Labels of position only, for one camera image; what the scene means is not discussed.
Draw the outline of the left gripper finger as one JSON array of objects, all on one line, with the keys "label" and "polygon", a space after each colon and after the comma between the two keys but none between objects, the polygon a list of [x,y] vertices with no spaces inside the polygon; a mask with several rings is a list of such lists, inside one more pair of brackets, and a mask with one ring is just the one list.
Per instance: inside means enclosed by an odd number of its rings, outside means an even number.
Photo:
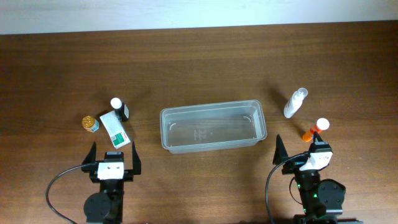
[{"label": "left gripper finger", "polygon": [[85,159],[81,163],[82,165],[85,164],[92,164],[96,161],[96,143],[94,142],[89,153],[86,155]]},{"label": "left gripper finger", "polygon": [[141,175],[141,160],[136,151],[135,142],[132,142],[132,165],[134,175]]}]

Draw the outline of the orange tube white cap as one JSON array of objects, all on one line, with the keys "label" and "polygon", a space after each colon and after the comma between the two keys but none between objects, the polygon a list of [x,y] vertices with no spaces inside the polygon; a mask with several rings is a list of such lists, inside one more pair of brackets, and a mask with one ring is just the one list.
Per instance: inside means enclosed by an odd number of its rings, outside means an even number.
[{"label": "orange tube white cap", "polygon": [[319,118],[315,123],[315,125],[302,136],[302,139],[305,142],[309,142],[313,139],[313,135],[315,132],[319,134],[327,130],[329,127],[330,127],[330,122],[326,118]]}]

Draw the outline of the white spray bottle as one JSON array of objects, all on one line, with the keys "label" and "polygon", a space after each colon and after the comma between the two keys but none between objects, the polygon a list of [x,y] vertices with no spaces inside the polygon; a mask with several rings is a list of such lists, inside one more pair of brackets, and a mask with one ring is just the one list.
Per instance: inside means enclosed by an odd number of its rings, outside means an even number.
[{"label": "white spray bottle", "polygon": [[299,88],[296,90],[284,106],[284,116],[286,118],[291,118],[301,107],[307,95],[308,90],[306,88]]}]

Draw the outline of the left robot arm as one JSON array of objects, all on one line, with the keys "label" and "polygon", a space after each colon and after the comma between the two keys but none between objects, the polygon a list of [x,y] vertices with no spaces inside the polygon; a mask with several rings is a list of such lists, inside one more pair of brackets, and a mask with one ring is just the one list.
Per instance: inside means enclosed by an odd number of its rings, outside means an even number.
[{"label": "left robot arm", "polygon": [[81,170],[89,174],[92,183],[99,183],[99,192],[90,195],[83,211],[87,223],[122,223],[124,184],[141,174],[141,160],[132,143],[132,169],[124,168],[123,152],[107,152],[102,161],[96,160],[94,143],[82,162]]}]

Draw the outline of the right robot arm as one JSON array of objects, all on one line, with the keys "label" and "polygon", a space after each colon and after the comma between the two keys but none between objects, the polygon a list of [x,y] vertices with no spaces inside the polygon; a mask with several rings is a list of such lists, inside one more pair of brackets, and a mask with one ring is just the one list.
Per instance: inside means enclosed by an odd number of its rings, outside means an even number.
[{"label": "right robot arm", "polygon": [[299,204],[303,207],[303,215],[294,215],[293,223],[361,223],[356,219],[338,219],[343,214],[346,187],[333,180],[320,177],[320,171],[326,168],[332,158],[331,146],[323,141],[318,133],[314,133],[313,142],[303,153],[288,156],[280,135],[276,137],[274,168],[266,181],[266,209],[271,223],[274,219],[269,206],[269,183],[273,173],[282,168],[282,174],[293,175],[291,182],[297,184],[300,195]]}]

